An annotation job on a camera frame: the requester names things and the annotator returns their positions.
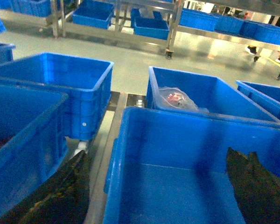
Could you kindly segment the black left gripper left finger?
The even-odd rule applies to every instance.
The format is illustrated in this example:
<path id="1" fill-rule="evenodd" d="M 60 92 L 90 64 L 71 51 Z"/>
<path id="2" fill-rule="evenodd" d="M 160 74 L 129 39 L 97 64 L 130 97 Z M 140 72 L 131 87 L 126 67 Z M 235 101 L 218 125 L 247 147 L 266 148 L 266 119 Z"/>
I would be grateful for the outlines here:
<path id="1" fill-rule="evenodd" d="M 80 151 L 33 193 L 0 217 L 0 224 L 82 224 L 89 208 L 90 158 Z"/>

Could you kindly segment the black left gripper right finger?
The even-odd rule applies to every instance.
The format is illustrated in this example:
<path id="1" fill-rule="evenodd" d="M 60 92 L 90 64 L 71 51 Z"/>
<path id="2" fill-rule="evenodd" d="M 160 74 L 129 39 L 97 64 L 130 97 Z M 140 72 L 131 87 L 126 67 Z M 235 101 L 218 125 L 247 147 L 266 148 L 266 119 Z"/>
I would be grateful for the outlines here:
<path id="1" fill-rule="evenodd" d="M 256 152 L 228 148 L 226 173 L 247 224 L 280 224 L 280 178 L 267 170 Z"/>

